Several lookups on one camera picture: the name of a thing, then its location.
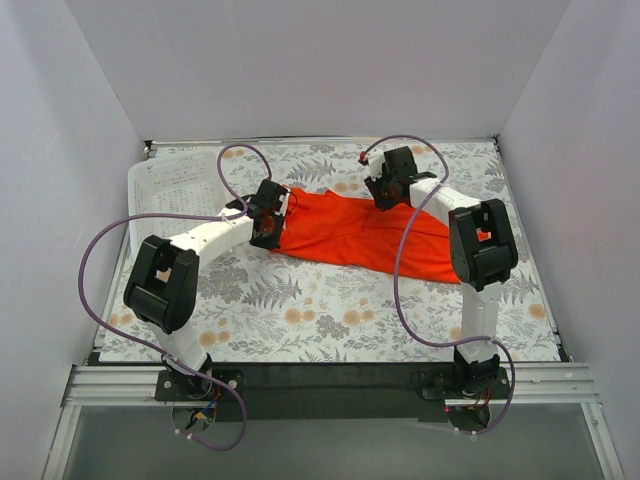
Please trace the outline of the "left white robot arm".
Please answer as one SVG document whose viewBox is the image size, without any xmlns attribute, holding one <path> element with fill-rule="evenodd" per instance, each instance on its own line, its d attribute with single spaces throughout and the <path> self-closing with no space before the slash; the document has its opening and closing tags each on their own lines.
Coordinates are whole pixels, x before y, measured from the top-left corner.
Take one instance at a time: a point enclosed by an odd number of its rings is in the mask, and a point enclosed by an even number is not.
<svg viewBox="0 0 640 480">
<path fill-rule="evenodd" d="M 235 199 L 220 220 L 141 244 L 124 292 L 124 304 L 154 334 L 171 381 L 190 399 L 205 398 L 213 386 L 213 363 L 190 323 L 200 270 L 232 248 L 249 244 L 280 247 L 291 190 L 269 179 L 254 194 Z"/>
</svg>

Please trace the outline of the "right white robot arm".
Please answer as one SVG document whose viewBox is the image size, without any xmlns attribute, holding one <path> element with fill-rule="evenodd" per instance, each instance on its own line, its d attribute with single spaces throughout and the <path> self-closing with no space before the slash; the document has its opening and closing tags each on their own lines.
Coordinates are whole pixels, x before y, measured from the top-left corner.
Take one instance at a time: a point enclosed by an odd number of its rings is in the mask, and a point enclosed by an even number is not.
<svg viewBox="0 0 640 480">
<path fill-rule="evenodd" d="M 449 384 L 464 397 L 475 397 L 499 377 L 500 352 L 506 348 L 495 339 L 499 297 L 511 271 L 518 264 L 518 251 L 509 215 L 499 199 L 481 201 L 446 185 L 450 169 L 444 156 L 433 149 L 443 166 L 441 177 L 420 172 L 409 147 L 374 155 L 368 147 L 358 162 L 368 168 L 365 185 L 374 204 L 388 211 L 404 204 L 413 213 L 402 233 L 393 270 L 393 297 L 401 325 L 411 338 L 432 348 L 453 350 Z M 448 228 L 449 258 L 462 285 L 461 337 L 451 342 L 431 342 L 419 337 L 405 319 L 399 295 L 399 275 L 404 248 L 413 224 L 421 213 Z"/>
</svg>

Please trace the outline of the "aluminium frame rail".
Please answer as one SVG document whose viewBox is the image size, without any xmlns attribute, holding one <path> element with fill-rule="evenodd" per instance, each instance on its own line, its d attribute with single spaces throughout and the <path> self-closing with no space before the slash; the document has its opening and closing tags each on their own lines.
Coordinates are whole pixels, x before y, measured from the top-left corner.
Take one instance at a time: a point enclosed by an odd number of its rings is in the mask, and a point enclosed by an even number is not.
<svg viewBox="0 0 640 480">
<path fill-rule="evenodd" d="M 596 456 L 608 478 L 619 478 L 622 467 L 601 412 L 601 399 L 589 368 L 584 363 L 524 362 L 502 367 L 509 380 L 505 400 L 493 406 L 578 405 L 581 407 L 592 437 Z M 239 394 L 222 382 L 222 399 L 233 403 Z M 61 415 L 49 450 L 43 476 L 60 479 L 69 459 L 83 408 L 86 407 L 175 407 L 195 409 L 202 399 L 185 395 L 166 367 L 160 364 L 96 363 L 72 368 L 62 401 Z M 464 405 L 445 404 L 447 420 L 460 414 Z M 420 421 L 427 426 L 444 422 Z"/>
</svg>

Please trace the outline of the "floral patterned table mat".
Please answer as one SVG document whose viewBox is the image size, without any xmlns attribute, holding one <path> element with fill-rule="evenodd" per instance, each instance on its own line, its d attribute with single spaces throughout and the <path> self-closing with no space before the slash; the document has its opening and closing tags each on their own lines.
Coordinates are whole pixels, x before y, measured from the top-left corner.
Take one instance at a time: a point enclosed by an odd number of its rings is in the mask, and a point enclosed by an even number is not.
<svg viewBox="0 0 640 480">
<path fill-rule="evenodd" d="M 279 183 L 309 192 L 327 189 L 345 197 L 371 198 L 357 156 L 369 143 L 316 140 L 267 143 L 267 157 Z M 506 205 L 519 263 L 500 297 L 497 337 L 516 362 L 560 361 L 557 328 L 524 231 L 511 199 L 495 142 L 437 142 L 451 170 L 454 189 Z M 151 158 L 221 145 L 153 145 Z M 245 149 L 229 150 L 225 177 L 242 194 L 265 175 L 259 158 Z M 122 302 L 132 266 L 129 245 L 120 262 L 109 324 L 156 343 L 142 321 Z M 199 343 L 216 362 L 400 362 L 450 361 L 452 349 L 433 349 L 414 341 L 397 319 L 392 275 L 349 266 L 307 262 L 245 245 L 203 270 L 192 317 Z M 412 329 L 432 342 L 460 337 L 459 285 L 401 278 L 402 309 Z M 100 363 L 155 363 L 157 352 L 104 331 Z"/>
</svg>

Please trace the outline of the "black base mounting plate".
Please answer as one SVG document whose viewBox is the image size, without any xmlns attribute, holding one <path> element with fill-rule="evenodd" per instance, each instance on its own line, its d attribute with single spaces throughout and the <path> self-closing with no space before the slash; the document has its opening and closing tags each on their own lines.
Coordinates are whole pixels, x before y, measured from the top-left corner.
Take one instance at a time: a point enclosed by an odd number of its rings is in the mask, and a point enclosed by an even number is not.
<svg viewBox="0 0 640 480">
<path fill-rule="evenodd" d="M 510 389 L 503 368 L 482 387 L 463 384 L 451 362 L 222 363 L 212 376 L 239 394 L 251 420 L 444 422 L 446 403 L 472 403 L 479 393 L 498 403 Z"/>
</svg>

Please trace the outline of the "orange t shirt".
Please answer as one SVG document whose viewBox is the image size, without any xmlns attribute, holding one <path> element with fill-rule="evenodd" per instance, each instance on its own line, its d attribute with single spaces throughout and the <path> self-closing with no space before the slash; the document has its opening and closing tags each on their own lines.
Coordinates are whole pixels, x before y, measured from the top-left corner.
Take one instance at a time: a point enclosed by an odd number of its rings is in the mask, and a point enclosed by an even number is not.
<svg viewBox="0 0 640 480">
<path fill-rule="evenodd" d="M 414 210 L 399 205 L 382 212 L 370 199 L 295 188 L 278 253 L 307 261 L 358 266 L 391 274 L 400 241 Z M 421 212 L 405 243 L 399 274 L 458 284 L 450 256 L 449 229 Z"/>
</svg>

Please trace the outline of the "white plastic laundry basket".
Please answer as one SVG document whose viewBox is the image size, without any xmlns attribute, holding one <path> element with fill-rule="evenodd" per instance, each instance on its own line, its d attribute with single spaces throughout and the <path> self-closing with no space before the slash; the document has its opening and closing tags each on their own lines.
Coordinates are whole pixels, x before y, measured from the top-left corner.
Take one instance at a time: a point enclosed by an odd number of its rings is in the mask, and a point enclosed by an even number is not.
<svg viewBox="0 0 640 480">
<path fill-rule="evenodd" d="M 128 214 L 213 216 L 232 200 L 211 148 L 178 151 L 145 160 L 128 171 Z"/>
</svg>

